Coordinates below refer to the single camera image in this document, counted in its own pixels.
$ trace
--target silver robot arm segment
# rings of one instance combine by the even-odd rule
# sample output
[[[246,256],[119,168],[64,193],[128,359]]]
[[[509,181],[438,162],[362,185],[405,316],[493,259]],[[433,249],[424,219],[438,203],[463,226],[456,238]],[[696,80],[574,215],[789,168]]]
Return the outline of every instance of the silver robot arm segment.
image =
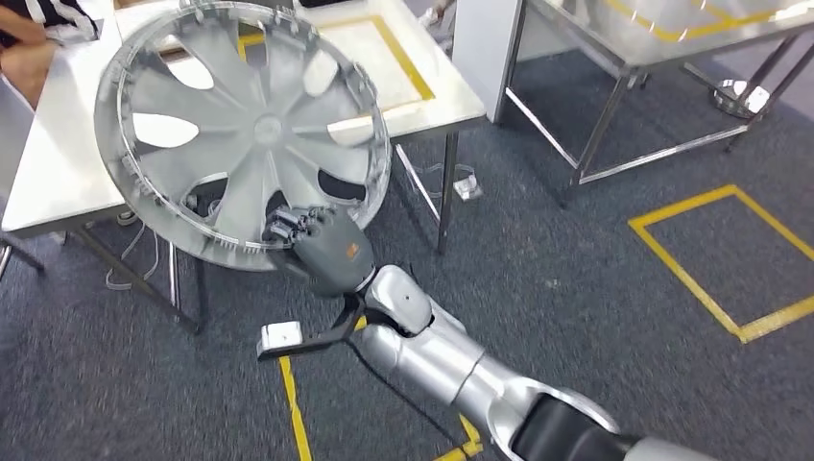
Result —
[[[376,268],[370,241],[336,209],[278,209],[264,238],[290,250],[282,270],[316,293],[343,297],[334,326],[304,336],[299,322],[263,327],[258,360],[321,351],[346,341],[361,315],[361,349],[456,408],[509,461],[712,461],[656,439],[620,435],[597,403],[518,374],[486,353],[464,326],[396,266]]]
[[[660,440],[618,435],[594,401],[510,370],[398,267],[379,270],[365,302],[391,321],[362,330],[366,356],[455,407],[507,460],[712,461]]]

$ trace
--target floor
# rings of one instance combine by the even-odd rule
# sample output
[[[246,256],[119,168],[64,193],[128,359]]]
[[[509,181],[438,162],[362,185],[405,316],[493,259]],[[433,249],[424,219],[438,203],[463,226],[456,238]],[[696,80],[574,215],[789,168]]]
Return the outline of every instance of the floor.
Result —
[[[745,64],[732,59],[724,64]],[[569,53],[522,64],[514,86],[575,147],[612,81]],[[428,216],[397,165],[368,235],[381,261],[412,265],[497,357],[591,396],[625,431],[724,461],[810,461],[814,316],[744,343],[629,223],[734,184],[759,207],[729,196],[646,231],[741,327],[810,299],[814,256],[802,250],[814,245],[814,134],[805,110],[777,108],[730,155],[710,146],[586,186],[566,210],[553,194],[568,168],[510,110],[505,126],[462,134],[461,161],[486,193],[456,204],[446,256],[433,253]],[[601,160],[730,122],[684,75],[659,74],[627,100]],[[418,165],[443,155],[441,140],[405,147]],[[124,249],[136,229],[94,231]],[[254,361],[261,325],[300,319],[316,329],[338,312],[291,280],[207,265],[199,293],[182,258],[182,299],[208,310],[205,332],[192,338],[143,296],[107,290],[106,268],[76,240],[27,243],[48,272],[39,278],[15,261],[0,284],[3,459],[431,460],[452,449],[345,349]],[[146,269],[153,255],[142,244],[133,264]],[[155,280],[166,280],[165,266]],[[295,388],[307,447],[292,427]],[[471,438],[454,413],[424,407],[460,442]],[[485,448],[475,459],[497,458]]]

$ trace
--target metal table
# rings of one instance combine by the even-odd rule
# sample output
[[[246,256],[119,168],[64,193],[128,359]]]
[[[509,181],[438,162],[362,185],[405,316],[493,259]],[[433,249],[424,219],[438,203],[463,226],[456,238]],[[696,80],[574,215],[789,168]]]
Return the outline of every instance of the metal table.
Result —
[[[677,146],[662,149],[602,171],[589,172],[591,162],[601,146],[602,137],[624,94],[637,85],[644,85],[651,72],[663,67],[683,67],[703,83],[715,88],[718,83],[687,63],[697,58],[749,46],[759,41],[783,39],[778,49],[763,62],[741,94],[730,95],[735,104],[743,104],[752,91],[774,69],[777,62],[794,43],[797,36],[814,29],[814,5],[801,0],[517,0],[515,8],[504,15],[503,26],[514,27],[504,36],[508,44],[503,75],[491,84],[499,85],[500,95],[491,109],[491,119],[500,119],[504,100],[514,103],[545,136],[551,145],[574,169],[568,190],[573,186],[606,178],[616,173],[672,156],[679,152],[722,139],[739,136],[750,130],[769,110],[782,92],[803,71],[814,55],[808,50],[782,79],[769,101],[748,122],[729,130],[709,133]],[[540,123],[510,88],[522,36],[525,14],[534,14],[550,25],[563,38],[583,51],[592,61],[616,78],[605,108],[593,132],[578,155],[567,152],[557,138]],[[464,46],[461,38],[457,46]]]
[[[92,115],[102,71],[121,45],[121,36],[127,36],[176,4],[175,1],[154,2],[118,12],[105,7],[100,10],[107,25],[99,40],[58,50],[17,170],[2,229],[20,238],[50,231],[74,232],[176,322],[197,332],[199,323],[180,310],[177,254],[172,245],[169,248],[170,296],[167,298],[85,226],[89,221],[127,210],[105,170],[95,142]],[[410,62],[426,85],[432,97],[387,110],[384,115],[392,142],[446,135],[440,212],[433,207],[439,224],[439,250],[443,251],[451,215],[457,132],[483,118],[482,103],[400,0],[352,1],[312,12],[300,9],[299,14],[317,26],[368,19],[383,24],[387,39],[398,45],[400,57]],[[342,51],[352,54],[353,50]],[[377,81],[375,69],[368,72],[380,92],[393,85],[389,80]],[[408,171],[413,171],[406,156],[399,158]]]

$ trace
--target person's arm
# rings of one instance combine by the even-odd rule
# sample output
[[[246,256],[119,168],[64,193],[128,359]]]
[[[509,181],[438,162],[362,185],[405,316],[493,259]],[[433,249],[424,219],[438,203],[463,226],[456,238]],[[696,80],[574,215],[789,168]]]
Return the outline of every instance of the person's arm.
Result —
[[[0,6],[0,30],[26,44],[35,45],[45,41],[45,27],[42,24],[37,24],[3,6]]]

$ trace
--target wire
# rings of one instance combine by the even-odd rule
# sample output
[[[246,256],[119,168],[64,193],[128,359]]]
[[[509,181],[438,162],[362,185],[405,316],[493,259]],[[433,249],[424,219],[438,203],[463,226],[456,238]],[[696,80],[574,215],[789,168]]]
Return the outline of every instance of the wire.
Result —
[[[371,365],[371,363],[370,363],[370,362],[368,362],[368,359],[367,359],[367,358],[365,358],[365,356],[364,356],[364,355],[362,355],[362,353],[359,351],[358,346],[356,346],[356,345],[353,343],[353,341],[350,341],[350,339],[349,339],[349,338],[345,338],[345,339],[343,340],[343,342],[344,342],[344,343],[346,343],[346,344],[347,344],[347,345],[350,347],[350,349],[353,351],[353,354],[354,354],[354,355],[356,355],[356,358],[357,358],[357,359],[358,359],[358,360],[359,360],[359,361],[362,363],[362,366],[364,366],[364,367],[365,367],[365,369],[367,369],[367,370],[368,370],[368,372],[369,372],[371,375],[373,375],[373,377],[375,377],[375,378],[376,378],[376,379],[377,379],[379,382],[381,382],[382,384],[384,384],[384,385],[385,385],[385,387],[387,387],[388,389],[390,389],[390,391],[391,391],[391,392],[393,392],[394,394],[396,394],[396,395],[397,395],[397,396],[398,396],[398,397],[399,397],[399,398],[400,398],[402,401],[404,401],[405,403],[407,403],[407,405],[408,405],[410,408],[412,408],[412,409],[413,409],[413,411],[415,411],[416,413],[420,414],[420,415],[421,415],[421,416],[424,418],[424,420],[426,420],[426,421],[427,421],[429,424],[431,424],[433,427],[435,427],[435,429],[436,429],[437,431],[439,431],[439,433],[441,433],[441,435],[442,435],[442,436],[443,436],[443,437],[444,437],[446,440],[448,440],[450,444],[452,444],[453,446],[455,446],[455,448],[456,448],[456,449],[459,449],[459,450],[461,451],[461,453],[463,453],[463,454],[464,454],[464,459],[472,459],[471,457],[469,457],[469,455],[468,455],[468,453],[467,453],[467,450],[466,450],[466,449],[465,449],[465,447],[464,447],[464,444],[459,444],[458,442],[456,442],[456,441],[455,441],[455,438],[454,438],[454,437],[452,437],[452,434],[450,434],[450,433],[449,433],[449,432],[448,432],[446,429],[444,429],[444,428],[443,428],[443,427],[442,427],[442,426],[441,426],[441,425],[440,425],[440,424],[439,424],[437,421],[435,421],[435,420],[434,420],[434,419],[433,419],[433,418],[432,418],[430,415],[428,415],[428,414],[427,414],[427,413],[426,413],[424,410],[420,409],[420,408],[419,408],[419,406],[418,406],[418,405],[417,405],[415,402],[413,402],[412,400],[410,400],[410,398],[408,398],[407,396],[405,396],[405,395],[404,395],[404,394],[403,394],[401,391],[399,391],[399,390],[398,390],[398,389],[397,389],[395,386],[393,386],[393,384],[391,384],[391,383],[390,383],[390,381],[388,381],[388,380],[387,380],[387,378],[385,378],[385,377],[383,377],[381,374],[379,374],[379,372],[377,372],[377,371],[376,371],[376,370],[373,368],[373,366]]]
[[[141,229],[138,230],[138,233],[132,239],[130,245],[128,245],[125,251],[122,252],[122,261],[124,261],[125,257],[127,257],[132,252],[132,249],[135,248],[135,245],[138,243],[138,241],[141,240],[141,236],[144,235],[145,229],[147,229],[147,226],[144,223],[141,223]],[[151,232],[153,233],[153,240],[156,243],[156,262],[153,263],[153,267],[151,267],[149,271],[145,272],[144,275],[141,276],[141,278],[143,278],[144,280],[152,277],[153,274],[156,272],[156,269],[158,268],[158,235],[156,235],[155,230],[151,230]],[[132,283],[114,283],[113,281],[110,280],[110,278],[112,277],[113,269],[111,268],[105,275],[105,285],[108,287],[108,289],[114,291],[127,291],[132,288]]]

